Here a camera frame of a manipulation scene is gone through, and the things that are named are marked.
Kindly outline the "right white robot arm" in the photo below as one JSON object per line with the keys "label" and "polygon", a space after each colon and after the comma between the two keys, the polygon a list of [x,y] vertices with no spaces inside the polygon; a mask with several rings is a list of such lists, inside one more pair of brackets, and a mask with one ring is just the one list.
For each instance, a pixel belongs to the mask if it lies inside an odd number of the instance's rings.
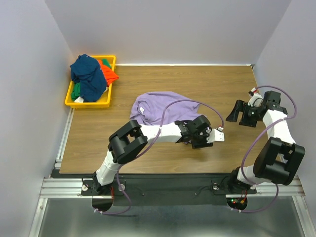
{"label": "right white robot arm", "polygon": [[266,127],[261,135],[267,135],[268,140],[253,165],[245,166],[242,160],[241,166],[231,172],[227,187],[233,193],[248,191],[265,182],[289,185],[305,155],[305,148],[297,145],[289,131],[287,121],[295,116],[289,116],[281,106],[280,92],[270,90],[261,96],[253,88],[249,95],[247,102],[236,101],[226,121],[237,122],[241,116],[239,124],[248,127],[256,127],[261,121]]}

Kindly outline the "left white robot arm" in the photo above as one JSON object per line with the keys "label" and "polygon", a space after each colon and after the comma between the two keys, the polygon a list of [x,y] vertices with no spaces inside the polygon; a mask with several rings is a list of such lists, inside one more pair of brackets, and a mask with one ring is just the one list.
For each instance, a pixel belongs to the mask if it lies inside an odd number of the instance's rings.
{"label": "left white robot arm", "polygon": [[103,195],[110,189],[119,169],[145,152],[153,143],[190,143],[194,149],[211,147],[215,130],[209,120],[198,116],[194,120],[177,120],[159,125],[143,125],[131,120],[109,137],[106,157],[93,174],[93,189]]}

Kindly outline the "lavender t shirt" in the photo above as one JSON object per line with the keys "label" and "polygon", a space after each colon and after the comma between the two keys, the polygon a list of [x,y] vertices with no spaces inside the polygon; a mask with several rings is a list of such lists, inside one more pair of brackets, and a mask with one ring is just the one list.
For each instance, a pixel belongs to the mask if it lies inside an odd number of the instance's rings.
{"label": "lavender t shirt", "polygon": [[148,92],[138,96],[132,106],[130,119],[144,125],[159,125],[163,110],[174,101],[182,100],[168,107],[163,124],[177,120],[194,120],[198,114],[199,104],[183,95],[171,91]]}

